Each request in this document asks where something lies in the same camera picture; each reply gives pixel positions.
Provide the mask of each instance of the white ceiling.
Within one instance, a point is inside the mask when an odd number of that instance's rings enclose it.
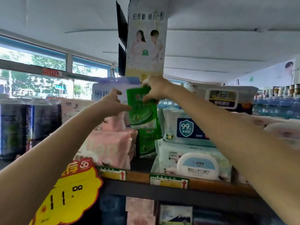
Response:
[[[129,0],[117,0],[125,15]],[[300,0],[170,0],[166,75],[222,82],[300,53]],[[115,0],[0,0],[0,28],[118,62]],[[189,31],[254,30],[247,31]]]

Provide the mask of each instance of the blue shield logo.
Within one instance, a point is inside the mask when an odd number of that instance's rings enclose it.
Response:
[[[189,120],[181,121],[179,123],[179,128],[180,128],[180,133],[183,136],[189,137],[190,135],[192,135],[194,131],[194,123]]]

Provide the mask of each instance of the hand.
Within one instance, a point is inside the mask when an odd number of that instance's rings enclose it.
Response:
[[[122,92],[113,88],[109,94],[88,107],[89,115],[95,117],[93,119],[97,125],[107,117],[117,116],[120,112],[131,110],[129,105],[120,102],[118,95],[122,95]]]
[[[145,79],[142,83],[143,86],[150,86],[150,92],[144,96],[143,102],[147,102],[150,99],[155,99],[156,101],[169,98],[171,89],[176,86],[168,80],[164,79],[162,76],[151,75]]]

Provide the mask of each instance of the advertising poster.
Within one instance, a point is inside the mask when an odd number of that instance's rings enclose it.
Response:
[[[131,0],[126,76],[163,75],[169,0]]]

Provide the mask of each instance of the green wet wipes pack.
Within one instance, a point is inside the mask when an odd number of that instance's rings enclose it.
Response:
[[[156,129],[157,128],[157,106],[154,100],[143,103],[143,98],[151,90],[150,87],[138,87],[127,89],[128,105],[132,107],[129,111],[129,122],[131,128]]]
[[[159,122],[157,129],[140,129],[139,136],[140,158],[155,158],[155,140],[162,138]]]

